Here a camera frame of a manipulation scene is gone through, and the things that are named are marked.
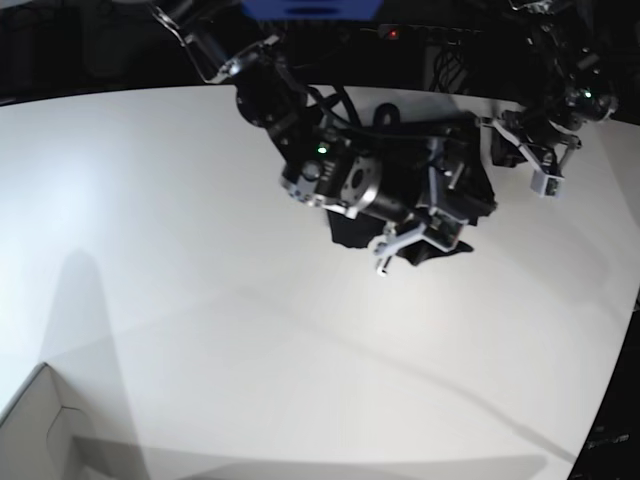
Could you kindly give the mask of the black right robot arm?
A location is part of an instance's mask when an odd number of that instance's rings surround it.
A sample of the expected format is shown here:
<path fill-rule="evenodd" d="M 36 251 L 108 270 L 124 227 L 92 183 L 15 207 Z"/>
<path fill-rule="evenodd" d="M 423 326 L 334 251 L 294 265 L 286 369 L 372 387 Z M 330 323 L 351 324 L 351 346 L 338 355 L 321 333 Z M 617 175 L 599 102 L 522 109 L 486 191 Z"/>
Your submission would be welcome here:
<path fill-rule="evenodd" d="M 466 254 L 465 228 L 489 216 L 495 196 L 470 113 L 406 121 L 393 103 L 364 124 L 343 86 L 330 95 L 304 82 L 283 31 L 265 27 L 238 1 L 154 1 L 154 19 L 209 85 L 230 83 L 246 122 L 283 157 L 281 186 L 324 210 L 335 244 L 372 248 L 385 274 Z"/>

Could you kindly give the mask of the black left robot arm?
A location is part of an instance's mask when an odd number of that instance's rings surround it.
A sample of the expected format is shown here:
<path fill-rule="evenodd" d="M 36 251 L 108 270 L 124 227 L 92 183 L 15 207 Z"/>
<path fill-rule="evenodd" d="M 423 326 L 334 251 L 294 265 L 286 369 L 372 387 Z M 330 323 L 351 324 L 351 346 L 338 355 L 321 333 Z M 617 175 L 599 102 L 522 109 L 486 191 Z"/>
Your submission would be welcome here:
<path fill-rule="evenodd" d="M 559 176 L 582 146 L 579 130 L 618 108 L 603 52 L 574 1 L 483 1 L 478 9 L 486 36 L 473 89 L 519 106 L 492 112 L 491 160 Z"/>

